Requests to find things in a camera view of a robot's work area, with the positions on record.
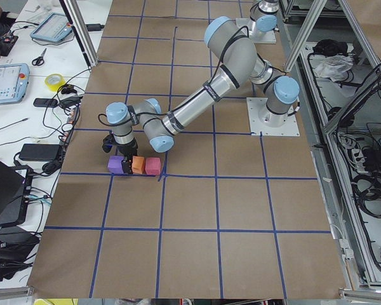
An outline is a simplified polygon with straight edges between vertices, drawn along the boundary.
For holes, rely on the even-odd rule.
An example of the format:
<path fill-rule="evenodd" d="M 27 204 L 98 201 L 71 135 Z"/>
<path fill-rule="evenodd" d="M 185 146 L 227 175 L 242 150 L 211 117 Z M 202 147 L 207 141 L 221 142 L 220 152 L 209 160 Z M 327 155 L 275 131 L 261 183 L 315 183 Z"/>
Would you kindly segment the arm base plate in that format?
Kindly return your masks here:
<path fill-rule="evenodd" d="M 290 106 L 286 114 L 273 114 L 267 109 L 267 98 L 246 99 L 250 133 L 255 136 L 299 137 L 297 119 Z"/>
<path fill-rule="evenodd" d="M 276 35 L 274 30 L 268 32 L 261 32 L 259 30 L 253 30 L 253 22 L 248 18 L 237 18 L 236 25 L 241 28 L 247 26 L 247 30 L 243 32 L 248 34 L 249 38 L 258 44 L 276 44 Z"/>

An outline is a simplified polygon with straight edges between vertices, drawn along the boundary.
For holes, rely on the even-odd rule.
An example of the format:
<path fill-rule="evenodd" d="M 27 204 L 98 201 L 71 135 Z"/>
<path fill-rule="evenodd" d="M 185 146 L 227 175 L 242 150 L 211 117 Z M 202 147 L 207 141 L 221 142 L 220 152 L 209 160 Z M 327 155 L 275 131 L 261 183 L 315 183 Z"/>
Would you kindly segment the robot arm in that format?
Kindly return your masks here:
<path fill-rule="evenodd" d="M 291 114 L 289 109 L 300 93 L 298 83 L 292 77 L 276 73 L 269 61 L 260 58 L 253 41 L 230 18 L 214 19 L 204 33 L 204 42 L 218 58 L 217 69 L 180 105 L 166 113 L 154 98 L 134 105 L 113 102 L 107 106 L 105 125 L 111 131 L 103 139 L 102 149 L 105 153 L 113 147 L 118 149 L 123 156 L 120 165 L 123 173 L 133 173 L 133 158 L 138 151 L 134 126 L 143 128 L 153 150 L 165 153 L 173 147 L 176 134 L 246 81 L 259 86 L 267 96 L 260 113 L 264 124 L 279 127 Z"/>
<path fill-rule="evenodd" d="M 251 32 L 253 35 L 270 32 L 276 28 L 278 0 L 257 1 L 250 8 Z"/>

